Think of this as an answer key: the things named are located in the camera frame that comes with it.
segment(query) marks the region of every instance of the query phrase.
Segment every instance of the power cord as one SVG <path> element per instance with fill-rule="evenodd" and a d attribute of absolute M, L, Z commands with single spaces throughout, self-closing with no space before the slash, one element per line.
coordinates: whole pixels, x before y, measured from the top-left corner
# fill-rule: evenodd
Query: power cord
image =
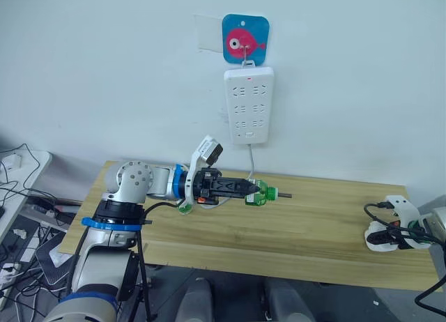
<path fill-rule="evenodd" d="M 251 160 L 251 171 L 249 172 L 249 175 L 247 177 L 247 179 L 250 179 L 253 175 L 254 175 L 254 156 L 252 155 L 252 146 L 251 144 L 248 144 L 248 149 L 249 149 L 249 159 Z M 202 208 L 205 209 L 212 209 L 218 206 L 221 206 L 222 204 L 225 204 L 226 202 L 228 202 L 231 198 L 223 198 L 217 205 L 202 205 L 200 204 L 200 206 Z"/>
<path fill-rule="evenodd" d="M 403 235 L 401 232 L 402 231 L 406 231 L 408 233 L 413 233 L 416 235 L 416 238 L 419 238 L 420 240 L 425 240 L 425 241 L 429 241 L 431 243 L 437 243 L 439 244 L 439 246 L 441 246 L 442 250 L 443 250 L 443 262 L 445 263 L 446 266 L 446 242 L 443 242 L 441 240 L 439 240 L 438 238 L 436 238 L 435 236 L 432 236 L 431 234 L 426 233 L 425 231 L 422 231 L 420 229 L 412 229 L 412 228 L 404 228 L 404 227 L 398 227 L 395 226 L 391 223 L 388 223 L 386 221 L 382 221 L 380 218 L 376 217 L 374 214 L 372 214 L 369 211 L 369 207 L 377 207 L 377 208 L 386 208 L 386 209 L 393 209 L 394 206 L 390 203 L 390 202 L 380 202 L 377 204 L 366 204 L 364 206 L 364 212 L 373 220 L 373 221 L 377 221 L 383 225 L 385 225 L 388 228 L 392 228 L 394 230 L 392 230 L 391 235 L 396 236 L 398 238 L 409 238 L 409 239 L 414 239 L 414 237 L 409 236 L 409 235 Z M 437 289 L 439 289 L 442 285 L 446 284 L 446 275 L 444 275 L 438 282 L 436 282 L 433 286 L 429 287 L 426 291 L 424 291 L 423 293 L 419 294 L 416 298 L 415 298 L 415 304 L 423 309 L 429 310 L 430 312 L 439 314 L 441 316 L 446 317 L 446 311 L 443 311 L 441 309 L 432 307 L 430 305 L 427 305 L 423 302 L 421 302 L 421 300 L 425 299 L 427 296 L 431 295 L 433 292 L 435 292 Z"/>

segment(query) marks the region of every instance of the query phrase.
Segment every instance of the pink fish sticker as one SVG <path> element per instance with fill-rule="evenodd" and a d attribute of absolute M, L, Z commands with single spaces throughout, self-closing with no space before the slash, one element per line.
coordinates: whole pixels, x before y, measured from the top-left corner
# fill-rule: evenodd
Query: pink fish sticker
<path fill-rule="evenodd" d="M 258 44 L 255 37 L 246 29 L 236 28 L 230 31 L 226 37 L 226 48 L 231 56 L 243 59 L 245 57 L 245 49 L 246 56 L 249 56 L 257 48 L 265 49 L 266 44 Z"/>

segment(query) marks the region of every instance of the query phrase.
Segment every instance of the power strip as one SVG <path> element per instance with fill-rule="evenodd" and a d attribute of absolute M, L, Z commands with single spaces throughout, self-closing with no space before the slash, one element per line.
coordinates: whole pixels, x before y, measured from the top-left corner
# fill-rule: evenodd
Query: power strip
<path fill-rule="evenodd" d="M 274 86 L 272 68 L 264 66 L 227 70 L 224 83 L 232 143 L 266 142 Z"/>
<path fill-rule="evenodd" d="M 17 275 L 20 271 L 20 264 L 19 263 L 4 263 L 3 268 L 0 271 L 0 290 L 6 286 L 8 286 L 10 283 L 15 281 L 15 278 L 8 277 L 12 275 Z M 5 289 L 3 292 L 3 296 L 0 298 L 0 311 L 3 310 L 3 307 L 5 307 L 6 298 L 4 296 L 8 297 L 9 293 L 11 292 L 13 288 L 9 287 L 8 289 Z"/>

